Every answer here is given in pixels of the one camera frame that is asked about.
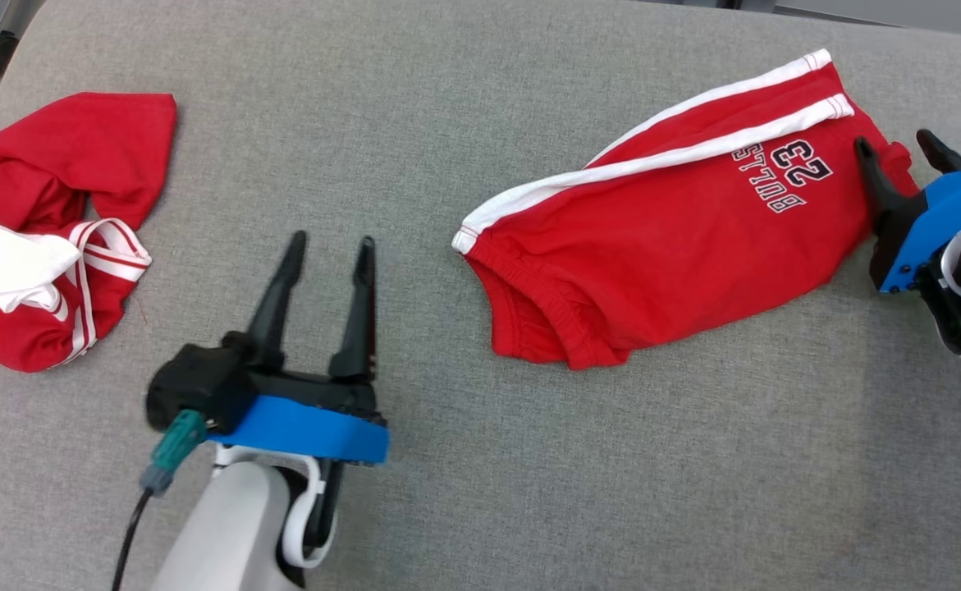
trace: gray upholstery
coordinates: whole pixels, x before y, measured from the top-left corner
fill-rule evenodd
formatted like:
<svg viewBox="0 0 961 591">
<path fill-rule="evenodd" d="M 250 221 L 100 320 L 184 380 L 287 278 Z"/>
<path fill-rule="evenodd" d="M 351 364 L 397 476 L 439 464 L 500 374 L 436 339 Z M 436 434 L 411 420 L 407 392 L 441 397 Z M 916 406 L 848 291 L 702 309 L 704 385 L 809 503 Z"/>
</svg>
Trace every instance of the gray upholstery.
<svg viewBox="0 0 961 591">
<path fill-rule="evenodd" d="M 311 588 L 961 589 L 961 373 L 919 300 L 871 288 L 870 245 L 783 308 L 584 373 L 496 358 L 450 247 L 498 191 L 818 48 L 890 138 L 961 147 L 947 34 L 641 2 L 50 0 L 0 128 L 79 90 L 168 91 L 180 123 L 122 324 L 70 366 L 0 367 L 0 590 L 108 586 L 157 441 L 146 382 L 244 326 L 299 228 L 301 369 L 325 367 L 356 242 L 378 240 L 394 435 L 389 464 L 350 470 Z M 146 512 L 128 589 L 210 460 Z"/>
</svg>

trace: cable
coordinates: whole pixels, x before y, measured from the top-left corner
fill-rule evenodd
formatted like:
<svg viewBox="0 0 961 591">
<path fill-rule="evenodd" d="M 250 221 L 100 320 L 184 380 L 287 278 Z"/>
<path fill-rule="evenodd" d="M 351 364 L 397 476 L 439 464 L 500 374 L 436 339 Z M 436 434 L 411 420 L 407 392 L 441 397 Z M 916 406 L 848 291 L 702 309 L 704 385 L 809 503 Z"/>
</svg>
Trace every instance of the cable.
<svg viewBox="0 0 961 591">
<path fill-rule="evenodd" d="M 123 585 L 123 571 L 126 570 L 126 560 L 130 557 L 130 546 L 134 543 L 134 533 L 138 530 L 138 521 L 141 520 L 141 513 L 145 510 L 145 505 L 149 504 L 149 499 L 153 495 L 151 489 L 145 489 L 138 500 L 138 506 L 134 508 L 134 514 L 130 516 L 130 523 L 126 526 L 126 535 L 123 538 L 123 548 L 119 551 L 119 561 L 116 562 L 116 574 L 112 577 L 112 591 L 119 591 Z"/>
<path fill-rule="evenodd" d="M 151 463 L 138 480 L 143 492 L 138 506 L 134 508 L 134 514 L 130 516 L 130 523 L 126 526 L 123 548 L 119 551 L 119 560 L 116 561 L 116 574 L 112 577 L 112 591 L 119 591 L 123 585 L 126 560 L 130 555 L 130 546 L 134 543 L 134 533 L 138 530 L 138 521 L 141 520 L 145 505 L 149 504 L 151 497 L 162 497 L 166 489 L 170 488 L 177 467 L 181 466 L 186 457 L 191 456 L 192 450 L 205 441 L 206 437 L 207 426 L 203 415 L 198 411 L 185 409 L 177 413 L 166 433 L 162 435 L 162 440 L 155 446 L 151 453 Z"/>
</svg>

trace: white stripe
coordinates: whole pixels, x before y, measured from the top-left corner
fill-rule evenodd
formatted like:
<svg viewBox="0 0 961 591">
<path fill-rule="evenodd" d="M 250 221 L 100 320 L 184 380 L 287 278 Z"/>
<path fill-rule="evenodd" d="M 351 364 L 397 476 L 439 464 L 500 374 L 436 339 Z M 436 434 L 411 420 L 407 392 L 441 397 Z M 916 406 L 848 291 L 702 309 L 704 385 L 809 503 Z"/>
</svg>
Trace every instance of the white stripe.
<svg viewBox="0 0 961 591">
<path fill-rule="evenodd" d="M 461 254 L 466 254 L 476 244 L 476 235 L 490 228 L 500 218 L 530 209 L 542 203 L 545 199 L 549 199 L 553 195 L 559 194 L 560 191 L 568 190 L 571 187 L 599 183 L 610 179 L 618 179 L 619 176 L 635 175 L 638 172 L 654 171 L 657 168 L 668 168 L 721 156 L 723 153 L 745 149 L 746 146 L 751 144 L 805 131 L 809 127 L 828 119 L 852 116 L 853 113 L 855 111 L 853 111 L 844 94 L 836 94 L 775 121 L 770 121 L 758 127 L 749 127 L 747 130 L 736 131 L 734 134 L 722 135 L 720 138 L 714 138 L 694 146 L 672 149 L 664 151 L 664 153 L 654 154 L 654 156 L 616 162 L 596 168 L 583 168 L 582 171 L 564 172 L 562 175 L 549 176 L 545 179 L 523 184 L 511 188 L 511 190 L 502 191 L 501 194 L 488 199 L 469 216 L 466 216 L 465 220 L 462 221 L 462 229 L 455 235 L 451 246 L 454 246 L 455 250 L 458 250 Z"/>
<path fill-rule="evenodd" d="M 105 218 L 102 221 L 105 223 L 98 228 L 97 232 L 101 233 L 101 238 L 104 239 L 105 244 L 108 244 L 108 248 L 112 248 L 120 254 L 132 255 L 136 259 L 149 256 L 149 252 L 138 240 L 138 236 L 122 220 Z"/>
<path fill-rule="evenodd" d="M 150 265 L 151 257 L 135 257 L 132 254 L 120 254 L 115 250 L 109 250 L 102 246 L 97 246 L 96 244 L 87 244 L 85 252 L 93 252 L 93 254 L 102 254 L 105 257 L 112 257 L 113 259 L 119 259 L 119 261 L 134 265 Z"/>
<path fill-rule="evenodd" d="M 71 234 L 68 235 L 68 242 L 75 244 L 79 247 L 79 250 L 83 250 L 83 245 L 80 244 L 80 240 L 83 235 L 89 236 L 90 232 L 93 231 L 91 227 L 96 226 L 101 223 L 101 220 L 93 220 L 89 222 L 83 222 L 81 224 L 76 224 L 76 227 L 71 229 Z"/>
<path fill-rule="evenodd" d="M 826 49 L 819 49 L 818 52 L 808 53 L 806 56 L 802 56 L 799 59 L 792 61 L 791 63 L 785 64 L 783 66 L 777 67 L 773 71 L 766 71 L 765 74 L 761 74 L 757 78 L 751 78 L 749 80 L 740 80 L 739 82 L 733 82 L 725 86 L 716 87 L 716 89 L 710 89 L 705 91 L 705 93 L 699 94 L 697 97 L 688 98 L 687 101 L 671 106 L 671 108 L 666 109 L 664 112 L 660 112 L 659 115 L 652 117 L 641 123 L 633 130 L 626 131 L 623 137 L 611 142 L 611 144 L 602 149 L 597 156 L 593 157 L 586 166 L 593 164 L 597 160 L 600 160 L 601 156 L 605 153 L 609 153 L 622 145 L 623 142 L 633 138 L 634 135 L 641 134 L 642 131 L 647 131 L 652 125 L 669 119 L 675 115 L 679 115 L 682 112 L 688 111 L 688 109 L 696 108 L 698 105 L 706 104 L 711 101 L 716 101 L 723 99 L 724 97 L 731 97 L 735 94 L 749 93 L 751 90 L 766 89 L 769 86 L 776 86 L 776 84 L 781 84 L 787 80 L 792 80 L 795 78 L 800 78 L 805 76 L 810 71 L 821 70 L 826 64 L 831 63 L 830 52 Z"/>
<path fill-rule="evenodd" d="M 68 318 L 68 300 L 64 299 L 63 293 L 57 292 L 57 298 L 60 298 L 60 302 L 57 303 L 57 309 L 53 311 L 53 317 L 57 319 L 57 322 L 64 322 Z"/>
<path fill-rule="evenodd" d="M 68 352 L 68 356 L 64 358 L 61 364 L 70 362 L 76 358 L 76 356 L 81 355 L 83 352 L 83 347 L 86 344 L 85 334 L 83 333 L 83 315 L 82 308 L 76 308 L 75 310 L 75 325 L 71 329 L 71 351 Z"/>
<path fill-rule="evenodd" d="M 142 274 L 145 273 L 141 267 L 134 267 L 130 265 L 123 265 L 115 261 L 108 261 L 108 259 L 102 259 L 97 257 L 97 255 L 83 254 L 83 258 L 86 259 L 86 264 L 94 267 L 99 272 L 108 273 L 110 276 L 119 277 L 120 279 L 125 279 L 127 281 L 136 282 L 141 279 Z"/>
<path fill-rule="evenodd" d="M 102 248 L 89 243 L 89 238 L 94 232 L 101 236 L 101 239 L 109 248 Z M 97 343 L 97 326 L 94 325 L 94 301 L 90 298 L 89 282 L 86 281 L 87 262 L 91 267 L 101 270 L 103 273 L 122 277 L 122 279 L 128 281 L 136 281 L 144 273 L 144 270 L 140 267 L 120 265 L 118 262 L 101 259 L 93 254 L 86 254 L 86 251 L 108 254 L 113 258 L 126 259 L 127 262 L 141 263 L 146 266 L 151 264 L 149 252 L 138 240 L 138 236 L 122 220 L 116 218 L 104 218 L 104 220 L 93 220 L 78 224 L 75 228 L 72 228 L 68 240 L 83 251 L 83 257 L 79 258 L 76 265 L 68 269 L 67 273 L 71 283 L 79 287 L 82 295 L 82 306 L 75 310 L 76 321 L 71 332 L 71 352 L 61 363 L 68 363 L 76 356 L 83 355 L 94 343 Z M 76 270 L 78 270 L 79 279 L 76 279 Z"/>
</svg>

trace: printed logo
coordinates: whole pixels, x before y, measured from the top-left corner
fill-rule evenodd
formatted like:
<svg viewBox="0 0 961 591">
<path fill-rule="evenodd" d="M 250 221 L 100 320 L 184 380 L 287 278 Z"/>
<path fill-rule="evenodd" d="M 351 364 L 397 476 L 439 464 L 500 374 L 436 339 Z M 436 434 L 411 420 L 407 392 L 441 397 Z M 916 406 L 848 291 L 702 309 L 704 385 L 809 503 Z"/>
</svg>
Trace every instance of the printed logo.
<svg viewBox="0 0 961 591">
<path fill-rule="evenodd" d="M 792 187 L 804 187 L 810 181 L 820 181 L 834 173 L 805 140 L 796 140 L 773 149 L 769 157 L 776 168 L 768 165 L 769 158 L 765 156 L 765 147 L 759 143 L 732 153 L 732 160 L 745 161 L 739 166 L 739 171 L 748 173 L 748 180 L 757 192 L 757 197 L 774 213 L 783 213 L 787 209 L 807 203 L 805 199 L 790 194 L 787 185 L 777 176 L 776 169 L 785 171 L 785 183 Z"/>
</svg>

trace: red pants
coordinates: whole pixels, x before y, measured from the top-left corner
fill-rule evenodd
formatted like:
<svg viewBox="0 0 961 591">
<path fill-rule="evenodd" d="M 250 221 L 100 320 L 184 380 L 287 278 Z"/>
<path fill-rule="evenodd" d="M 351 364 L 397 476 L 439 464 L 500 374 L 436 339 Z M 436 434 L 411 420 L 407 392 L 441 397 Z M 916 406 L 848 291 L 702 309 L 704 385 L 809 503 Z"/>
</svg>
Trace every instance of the red pants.
<svg viewBox="0 0 961 591">
<path fill-rule="evenodd" d="M 495 195 L 454 239 L 491 301 L 494 351 L 618 365 L 825 284 L 869 233 L 859 135 L 915 194 L 907 149 L 819 50 L 660 112 L 581 171 Z"/>
<path fill-rule="evenodd" d="M 134 232 L 166 180 L 175 122 L 169 94 L 82 93 L 0 131 L 0 227 L 81 252 L 39 277 L 38 265 L 0 242 L 0 274 L 11 282 L 0 292 L 43 293 L 47 302 L 0 308 L 0 364 L 41 371 L 70 362 L 123 318 L 151 263 Z M 87 195 L 103 220 L 83 220 Z"/>
</svg>

